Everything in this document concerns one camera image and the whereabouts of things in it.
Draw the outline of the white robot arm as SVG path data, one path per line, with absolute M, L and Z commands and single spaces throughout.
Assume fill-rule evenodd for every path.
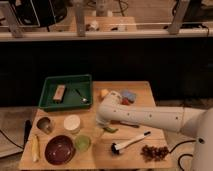
M 196 144 L 190 171 L 213 171 L 213 108 L 126 106 L 121 104 L 121 95 L 111 91 L 97 108 L 96 122 L 105 127 L 111 121 L 142 124 L 192 137 Z

